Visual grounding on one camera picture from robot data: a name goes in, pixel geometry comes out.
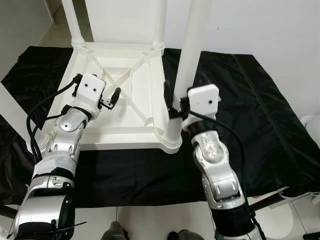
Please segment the white plastic children table top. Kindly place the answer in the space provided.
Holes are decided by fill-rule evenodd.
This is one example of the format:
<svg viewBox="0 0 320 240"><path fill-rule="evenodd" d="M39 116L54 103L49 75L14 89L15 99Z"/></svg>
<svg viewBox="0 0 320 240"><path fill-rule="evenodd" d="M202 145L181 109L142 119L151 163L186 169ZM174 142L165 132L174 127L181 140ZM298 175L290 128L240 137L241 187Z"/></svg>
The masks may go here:
<svg viewBox="0 0 320 240"><path fill-rule="evenodd" d="M162 51L152 45L86 42L73 48L60 87L78 74L93 74L104 80L102 98L110 100L116 88L121 94L111 109L103 107L82 130L78 150L160 149L167 153L162 136L167 126L163 100ZM71 106L78 85L58 94L50 115L59 115Z"/></svg>

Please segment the black cloth table cover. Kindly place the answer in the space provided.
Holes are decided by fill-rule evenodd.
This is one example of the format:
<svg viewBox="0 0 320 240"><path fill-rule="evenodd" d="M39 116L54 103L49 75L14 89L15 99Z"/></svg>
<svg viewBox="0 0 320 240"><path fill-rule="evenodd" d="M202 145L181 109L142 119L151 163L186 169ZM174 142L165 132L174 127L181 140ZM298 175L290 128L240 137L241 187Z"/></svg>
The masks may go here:
<svg viewBox="0 0 320 240"><path fill-rule="evenodd" d="M2 80L25 111L54 94L73 49L30 46ZM203 51L197 74L221 91L217 121L240 137L246 158L226 130L221 137L249 197L281 188L315 192L320 150L274 80L253 55ZM189 135L174 154L160 149L90 150L80 154L74 201L78 208L162 206L205 200ZM0 116L0 205L23 201L34 161L25 141Z"/></svg>

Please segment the grey robot right leg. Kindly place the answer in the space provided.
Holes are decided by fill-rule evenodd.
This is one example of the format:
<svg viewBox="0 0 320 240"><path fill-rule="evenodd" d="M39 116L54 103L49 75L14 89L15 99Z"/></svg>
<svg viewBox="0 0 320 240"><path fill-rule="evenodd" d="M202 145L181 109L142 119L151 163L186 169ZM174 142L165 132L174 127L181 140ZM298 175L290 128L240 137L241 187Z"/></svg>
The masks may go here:
<svg viewBox="0 0 320 240"><path fill-rule="evenodd" d="M167 234L166 240L204 240L204 238L194 231L180 230L171 231Z"/></svg>

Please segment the grey robot leg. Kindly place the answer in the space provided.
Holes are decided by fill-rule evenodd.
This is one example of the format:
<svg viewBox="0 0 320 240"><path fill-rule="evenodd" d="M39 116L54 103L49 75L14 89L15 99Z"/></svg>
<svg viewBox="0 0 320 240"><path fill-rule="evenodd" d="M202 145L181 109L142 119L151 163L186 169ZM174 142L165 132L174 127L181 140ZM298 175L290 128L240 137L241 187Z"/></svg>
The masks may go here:
<svg viewBox="0 0 320 240"><path fill-rule="evenodd" d="M128 240L126 231L118 221L110 224L110 227L103 233L100 240Z"/></svg>
<svg viewBox="0 0 320 240"><path fill-rule="evenodd" d="M194 231L180 230L171 231L167 234L166 240L204 240L204 238Z"/></svg>

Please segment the grey robot left leg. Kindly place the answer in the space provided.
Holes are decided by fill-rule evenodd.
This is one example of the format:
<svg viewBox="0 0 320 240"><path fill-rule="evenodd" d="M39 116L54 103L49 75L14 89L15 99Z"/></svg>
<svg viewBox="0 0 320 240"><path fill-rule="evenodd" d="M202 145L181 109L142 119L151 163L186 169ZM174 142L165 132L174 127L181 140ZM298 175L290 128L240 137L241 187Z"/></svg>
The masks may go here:
<svg viewBox="0 0 320 240"><path fill-rule="evenodd" d="M110 224L110 227L103 233L100 240L128 240L126 231L118 221Z"/></svg>

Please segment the black metal table leg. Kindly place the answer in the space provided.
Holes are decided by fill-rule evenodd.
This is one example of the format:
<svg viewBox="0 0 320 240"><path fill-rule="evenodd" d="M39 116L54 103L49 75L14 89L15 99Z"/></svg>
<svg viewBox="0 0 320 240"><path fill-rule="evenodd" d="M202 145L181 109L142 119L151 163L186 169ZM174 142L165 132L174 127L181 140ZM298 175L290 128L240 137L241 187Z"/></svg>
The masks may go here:
<svg viewBox="0 0 320 240"><path fill-rule="evenodd" d="M18 210L7 205L0 205L0 217L6 217L10 219L15 219L18 214Z"/></svg>
<svg viewBox="0 0 320 240"><path fill-rule="evenodd" d="M249 205L250 210L252 211L258 211L262 210L263 208L267 208L269 206L275 205L279 202L282 202L286 199L285 196L282 196L282 194L288 189L288 187L285 187L281 190L277 190L274 194L269 195L265 199L261 199L259 201L256 201L254 203L251 203Z"/></svg>

